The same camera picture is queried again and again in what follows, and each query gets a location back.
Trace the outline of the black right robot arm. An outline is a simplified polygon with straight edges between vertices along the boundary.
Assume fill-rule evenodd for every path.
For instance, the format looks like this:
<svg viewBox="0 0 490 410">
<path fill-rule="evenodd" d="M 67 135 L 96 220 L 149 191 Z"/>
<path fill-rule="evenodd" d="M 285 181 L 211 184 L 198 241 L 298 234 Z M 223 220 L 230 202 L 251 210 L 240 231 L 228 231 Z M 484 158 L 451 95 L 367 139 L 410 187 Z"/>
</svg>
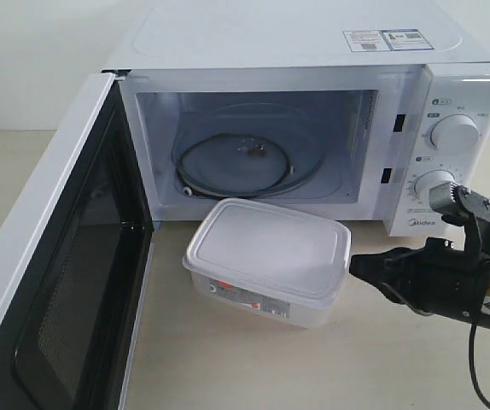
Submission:
<svg viewBox="0 0 490 410">
<path fill-rule="evenodd" d="M 349 272 L 393 303 L 490 329 L 490 254 L 469 256 L 430 237 L 420 249 L 353 255 Z"/>
</svg>

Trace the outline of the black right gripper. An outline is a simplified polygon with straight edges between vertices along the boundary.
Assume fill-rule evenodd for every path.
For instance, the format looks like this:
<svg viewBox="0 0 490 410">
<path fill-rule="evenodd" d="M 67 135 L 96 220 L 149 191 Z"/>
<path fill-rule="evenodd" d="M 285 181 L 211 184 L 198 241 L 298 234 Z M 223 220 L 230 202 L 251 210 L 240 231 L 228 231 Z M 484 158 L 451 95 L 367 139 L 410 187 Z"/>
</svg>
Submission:
<svg viewBox="0 0 490 410">
<path fill-rule="evenodd" d="M 420 316 L 470 319 L 490 278 L 490 246 L 469 253 L 430 237 L 420 249 L 353 255 L 349 273 Z"/>
</svg>

